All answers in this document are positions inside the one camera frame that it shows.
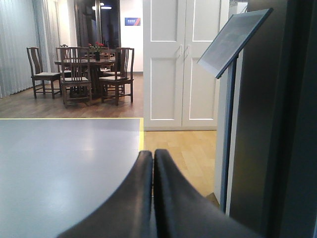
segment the white cabinet door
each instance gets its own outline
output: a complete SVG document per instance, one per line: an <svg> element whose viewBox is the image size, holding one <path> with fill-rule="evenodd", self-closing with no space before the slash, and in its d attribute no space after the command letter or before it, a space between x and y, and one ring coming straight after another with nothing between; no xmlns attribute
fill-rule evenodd
<svg viewBox="0 0 317 238"><path fill-rule="evenodd" d="M219 81L197 64L218 34L219 0L187 0L183 126L217 126Z"/></svg>
<svg viewBox="0 0 317 238"><path fill-rule="evenodd" d="M186 0L144 0L144 126L182 125Z"/></svg>

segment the glass door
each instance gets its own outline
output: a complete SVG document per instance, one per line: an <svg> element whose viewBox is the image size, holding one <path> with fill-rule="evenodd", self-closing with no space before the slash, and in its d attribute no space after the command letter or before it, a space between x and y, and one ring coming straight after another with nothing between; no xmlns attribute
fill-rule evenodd
<svg viewBox="0 0 317 238"><path fill-rule="evenodd" d="M74 4L78 46L98 41L111 49L120 47L119 0L75 0Z"/></svg>
<svg viewBox="0 0 317 238"><path fill-rule="evenodd" d="M118 0L100 1L102 43L111 49L120 47L120 18Z"/></svg>

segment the wooden chair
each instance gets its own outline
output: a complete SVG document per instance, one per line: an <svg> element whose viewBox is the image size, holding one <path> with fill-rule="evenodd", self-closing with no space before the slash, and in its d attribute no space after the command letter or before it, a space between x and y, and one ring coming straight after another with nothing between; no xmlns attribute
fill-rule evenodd
<svg viewBox="0 0 317 238"><path fill-rule="evenodd" d="M109 60L111 58L111 53L109 51L109 48L102 47L100 51L100 59L106 59ZM106 73L111 71L112 65L101 66L100 67L100 77L106 76Z"/></svg>
<svg viewBox="0 0 317 238"><path fill-rule="evenodd" d="M43 72L43 63L41 54L38 47L26 48L28 53L29 63L31 67L31 78L33 83L34 98L37 98L37 93L46 94L52 93L52 98L55 98L55 94L62 93L60 83L60 73ZM36 88L35 81L42 81L42 87ZM59 88L54 89L54 81L58 80ZM51 88L45 88L45 81L51 82Z"/></svg>
<svg viewBox="0 0 317 238"><path fill-rule="evenodd" d="M134 48L117 48L115 51L114 76L100 77L101 102L105 99L115 98L115 104L118 106L119 97L130 96L133 103L133 62ZM130 77L128 77L128 66L130 66ZM126 94L124 90L120 93L119 87L130 84L130 93ZM108 87L114 86L114 95L108 95Z"/></svg>
<svg viewBox="0 0 317 238"><path fill-rule="evenodd" d="M62 45L61 47L56 47L56 60L62 59L62 58L69 58L68 54L69 51L67 51L66 49L68 48L67 45ZM58 71L61 73L61 67L58 64L57 65ZM71 77L71 71L69 68L65 68L65 77L66 78L70 78Z"/></svg>
<svg viewBox="0 0 317 238"><path fill-rule="evenodd" d="M68 101L82 102L85 99L88 99L91 104L90 59L85 57L85 55L89 55L89 48L69 47L66 51L66 54L61 54L61 86L65 107L68 106ZM65 77L67 68L71 69L71 77Z"/></svg>

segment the flower vase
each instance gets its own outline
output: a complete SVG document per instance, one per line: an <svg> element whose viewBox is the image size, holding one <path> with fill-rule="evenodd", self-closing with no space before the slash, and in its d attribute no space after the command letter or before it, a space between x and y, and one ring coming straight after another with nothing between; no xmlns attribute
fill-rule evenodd
<svg viewBox="0 0 317 238"><path fill-rule="evenodd" d="M100 60L100 52L99 51L95 52L95 59Z"/></svg>

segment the blue sign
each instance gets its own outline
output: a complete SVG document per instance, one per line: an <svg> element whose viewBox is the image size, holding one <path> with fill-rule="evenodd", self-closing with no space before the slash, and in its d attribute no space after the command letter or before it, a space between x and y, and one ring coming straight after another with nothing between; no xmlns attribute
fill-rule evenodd
<svg viewBox="0 0 317 238"><path fill-rule="evenodd" d="M141 26L141 19L135 17L126 17L124 18L125 26Z"/></svg>

